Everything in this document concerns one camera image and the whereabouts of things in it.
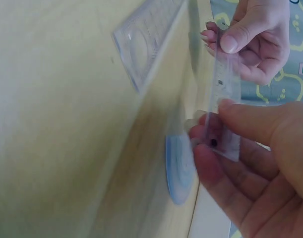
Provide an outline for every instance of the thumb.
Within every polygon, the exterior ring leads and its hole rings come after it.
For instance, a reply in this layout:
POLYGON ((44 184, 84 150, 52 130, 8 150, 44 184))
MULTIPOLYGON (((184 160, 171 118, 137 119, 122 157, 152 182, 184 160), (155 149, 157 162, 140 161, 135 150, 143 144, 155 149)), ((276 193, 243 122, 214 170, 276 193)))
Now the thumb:
POLYGON ((289 111, 285 106, 257 107, 234 104, 223 99, 219 104, 219 116, 223 123, 234 133, 271 146, 278 128, 282 128, 289 111))
POLYGON ((221 38, 221 48, 228 54, 237 53, 259 33, 267 30, 267 23, 256 12, 247 12, 245 17, 230 26, 221 38))

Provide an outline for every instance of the patterned fabric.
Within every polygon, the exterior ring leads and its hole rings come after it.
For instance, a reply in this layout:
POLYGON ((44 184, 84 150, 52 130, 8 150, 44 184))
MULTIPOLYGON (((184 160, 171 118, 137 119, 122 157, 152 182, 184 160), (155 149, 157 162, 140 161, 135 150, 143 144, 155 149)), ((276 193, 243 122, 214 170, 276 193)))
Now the patterned fabric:
MULTIPOLYGON (((238 0, 211 0, 214 19, 230 24, 238 0)), ((303 101, 303 0, 290 6, 290 56, 287 64, 266 86, 242 82, 242 103, 258 106, 303 101)), ((231 224, 229 238, 241 238, 231 224)))

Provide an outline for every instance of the transparent ruler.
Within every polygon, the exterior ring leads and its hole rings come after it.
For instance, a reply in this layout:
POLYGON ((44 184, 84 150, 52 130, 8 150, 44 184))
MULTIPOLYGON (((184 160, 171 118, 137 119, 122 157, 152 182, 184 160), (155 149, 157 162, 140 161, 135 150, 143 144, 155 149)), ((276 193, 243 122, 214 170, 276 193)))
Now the transparent ruler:
POLYGON ((121 26, 113 39, 123 65, 140 91, 184 0, 146 0, 121 26))
POLYGON ((227 29, 224 23, 218 24, 219 31, 215 49, 215 62, 208 114, 205 122, 204 142, 216 153, 238 161, 240 137, 223 124, 218 116, 218 104, 221 99, 241 101, 240 58, 238 54, 224 53, 220 48, 220 39, 227 29))

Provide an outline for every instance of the skin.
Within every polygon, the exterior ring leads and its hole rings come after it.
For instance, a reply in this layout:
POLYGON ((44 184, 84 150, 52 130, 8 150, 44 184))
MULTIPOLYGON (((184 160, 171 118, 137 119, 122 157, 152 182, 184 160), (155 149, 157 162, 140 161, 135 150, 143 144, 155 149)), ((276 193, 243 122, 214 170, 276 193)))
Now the skin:
MULTIPOLYGON (((243 80, 266 85, 285 65, 290 53, 289 16, 288 0, 239 1, 220 50, 240 56, 243 80)), ((202 39, 214 55, 217 26, 208 22, 206 27, 202 39)))
MULTIPOLYGON (((194 119, 191 140, 202 141, 205 117, 194 119)), ((201 183, 244 238, 303 238, 303 103, 254 107, 222 100, 219 117, 242 137, 240 161, 197 143, 201 183)))

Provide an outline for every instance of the black dot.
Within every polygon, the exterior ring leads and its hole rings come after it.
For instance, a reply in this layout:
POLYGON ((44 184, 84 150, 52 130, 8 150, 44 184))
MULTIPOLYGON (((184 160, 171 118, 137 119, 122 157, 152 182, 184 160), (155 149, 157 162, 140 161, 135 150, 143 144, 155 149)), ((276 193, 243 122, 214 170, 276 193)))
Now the black dot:
POLYGON ((211 146, 216 147, 217 146, 217 140, 216 139, 211 139, 211 146))

